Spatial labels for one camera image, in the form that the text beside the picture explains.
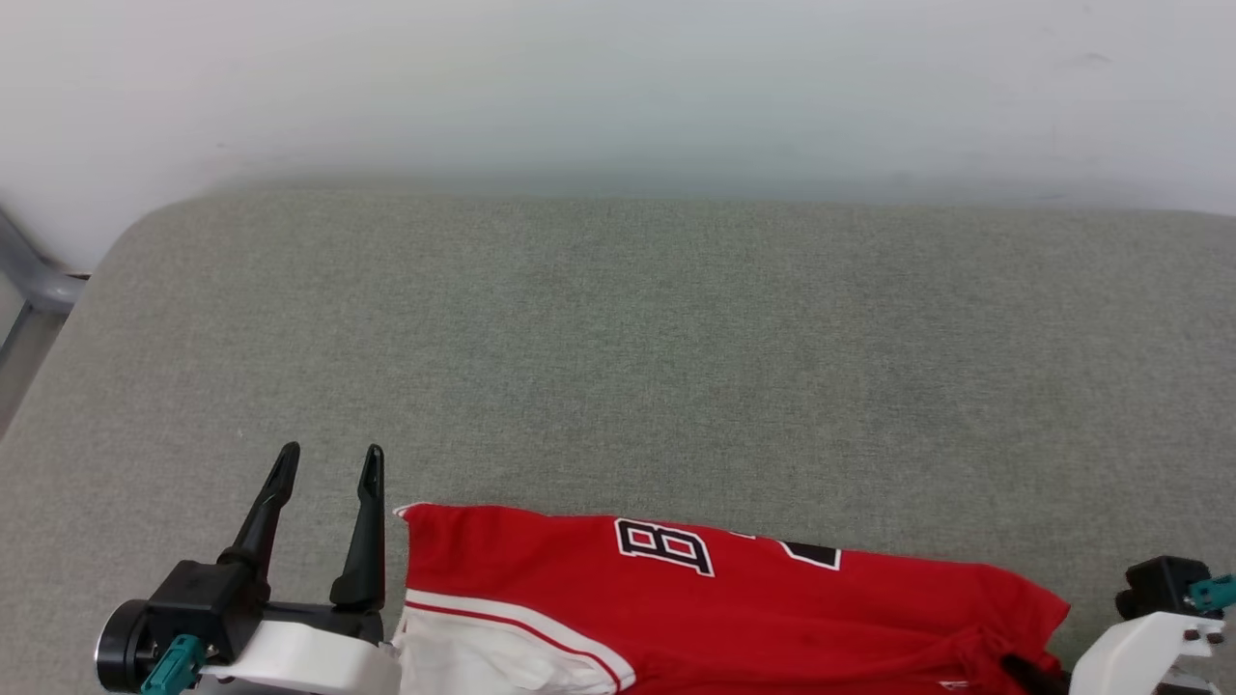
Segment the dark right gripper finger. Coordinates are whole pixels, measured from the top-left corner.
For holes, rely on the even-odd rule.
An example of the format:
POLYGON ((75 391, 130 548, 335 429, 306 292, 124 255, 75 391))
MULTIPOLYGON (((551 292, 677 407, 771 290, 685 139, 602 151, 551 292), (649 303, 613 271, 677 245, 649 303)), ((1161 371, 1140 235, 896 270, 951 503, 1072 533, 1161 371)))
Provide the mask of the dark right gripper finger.
POLYGON ((1002 672, 1025 695, 1068 695, 1068 674, 1051 673, 1015 654, 1002 655, 1002 672))

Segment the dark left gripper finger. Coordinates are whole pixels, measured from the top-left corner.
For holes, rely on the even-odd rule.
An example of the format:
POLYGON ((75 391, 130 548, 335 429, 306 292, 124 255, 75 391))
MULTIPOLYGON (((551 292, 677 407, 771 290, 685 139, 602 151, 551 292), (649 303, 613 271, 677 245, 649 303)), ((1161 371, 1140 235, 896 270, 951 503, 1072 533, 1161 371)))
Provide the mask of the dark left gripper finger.
POLYGON ((295 491, 297 464, 300 453, 302 449, 297 441, 288 441, 281 448, 265 484, 261 485, 260 493, 256 493, 234 544, 219 555, 219 564, 242 564, 252 573, 256 582, 268 586, 267 573, 274 545, 274 532, 277 532, 283 507, 290 502, 292 493, 295 491))
POLYGON ((358 512, 344 571, 334 580, 330 599, 339 611, 379 611, 387 591, 384 564, 384 451, 368 446, 357 484, 358 512))

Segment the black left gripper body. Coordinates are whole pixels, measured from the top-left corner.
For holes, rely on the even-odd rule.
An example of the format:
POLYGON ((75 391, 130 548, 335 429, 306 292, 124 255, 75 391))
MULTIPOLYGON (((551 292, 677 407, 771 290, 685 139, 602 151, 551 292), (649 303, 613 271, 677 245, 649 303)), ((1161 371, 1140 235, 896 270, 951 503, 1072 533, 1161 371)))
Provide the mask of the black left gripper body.
POLYGON ((209 665, 234 664, 262 622, 304 625, 376 644, 384 633, 384 561, 347 561, 329 603, 269 601, 269 586, 243 561, 180 561, 151 594, 111 613, 96 641, 96 678, 109 693, 137 694, 174 638, 190 636, 209 665))

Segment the red and white basketball jersey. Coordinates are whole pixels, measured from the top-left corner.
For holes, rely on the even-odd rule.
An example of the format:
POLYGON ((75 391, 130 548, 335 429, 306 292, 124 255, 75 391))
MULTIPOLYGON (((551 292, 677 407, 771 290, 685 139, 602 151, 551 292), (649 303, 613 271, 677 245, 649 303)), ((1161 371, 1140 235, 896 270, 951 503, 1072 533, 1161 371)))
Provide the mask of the red and white basketball jersey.
POLYGON ((400 695, 1025 695, 1069 607, 993 565, 414 503, 400 695))

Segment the grey fabric sofa cushion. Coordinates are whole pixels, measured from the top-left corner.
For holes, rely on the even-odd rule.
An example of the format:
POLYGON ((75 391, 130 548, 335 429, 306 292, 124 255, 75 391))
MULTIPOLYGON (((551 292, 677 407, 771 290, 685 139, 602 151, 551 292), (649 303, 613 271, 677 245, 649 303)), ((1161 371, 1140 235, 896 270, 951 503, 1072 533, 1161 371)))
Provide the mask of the grey fabric sofa cushion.
POLYGON ((274 599, 384 502, 635 514, 985 561, 1112 625, 1133 563, 1236 571, 1236 216, 251 192, 143 216, 0 438, 0 695, 303 449, 274 599))

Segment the grey metal frame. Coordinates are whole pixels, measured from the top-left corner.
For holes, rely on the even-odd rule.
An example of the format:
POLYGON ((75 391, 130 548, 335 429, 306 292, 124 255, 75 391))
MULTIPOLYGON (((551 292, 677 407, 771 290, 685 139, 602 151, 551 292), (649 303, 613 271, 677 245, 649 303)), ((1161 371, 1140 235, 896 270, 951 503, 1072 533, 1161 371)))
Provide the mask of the grey metal frame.
POLYGON ((0 210, 0 440, 85 289, 0 210))

